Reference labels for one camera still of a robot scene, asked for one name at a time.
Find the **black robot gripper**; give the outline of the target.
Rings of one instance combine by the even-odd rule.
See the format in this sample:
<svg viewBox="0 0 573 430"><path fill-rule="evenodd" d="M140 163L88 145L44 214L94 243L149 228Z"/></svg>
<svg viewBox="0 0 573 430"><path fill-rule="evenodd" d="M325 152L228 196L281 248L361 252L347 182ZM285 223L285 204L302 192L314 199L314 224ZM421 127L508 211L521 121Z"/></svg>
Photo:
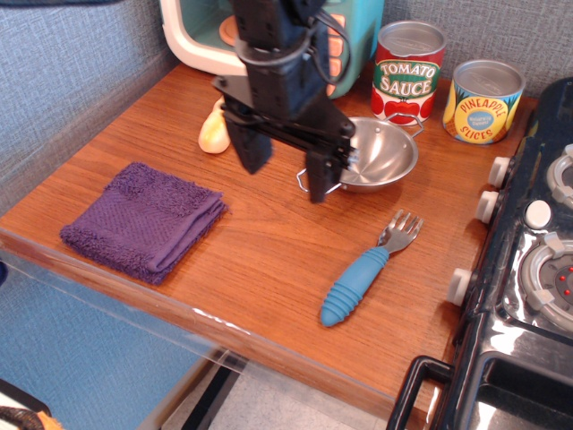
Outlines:
<svg viewBox="0 0 573 430"><path fill-rule="evenodd" d="M243 167L257 173L272 155L272 140L305 153L310 200L322 203L353 160L355 126L329 99L329 42L299 38L265 50L240 40L245 75L220 75L227 133Z"/></svg>

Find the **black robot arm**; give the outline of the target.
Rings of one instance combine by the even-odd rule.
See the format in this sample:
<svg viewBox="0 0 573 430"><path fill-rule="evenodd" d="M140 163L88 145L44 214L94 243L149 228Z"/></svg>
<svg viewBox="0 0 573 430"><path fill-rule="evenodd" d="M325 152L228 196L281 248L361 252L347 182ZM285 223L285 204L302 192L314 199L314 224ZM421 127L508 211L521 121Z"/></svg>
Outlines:
<svg viewBox="0 0 573 430"><path fill-rule="evenodd" d="M338 187L354 156L354 123L329 99L329 32L343 27L321 1L234 1L235 52L246 74L221 75L227 132L244 168L256 173L273 140L305 153L314 203Z"/></svg>

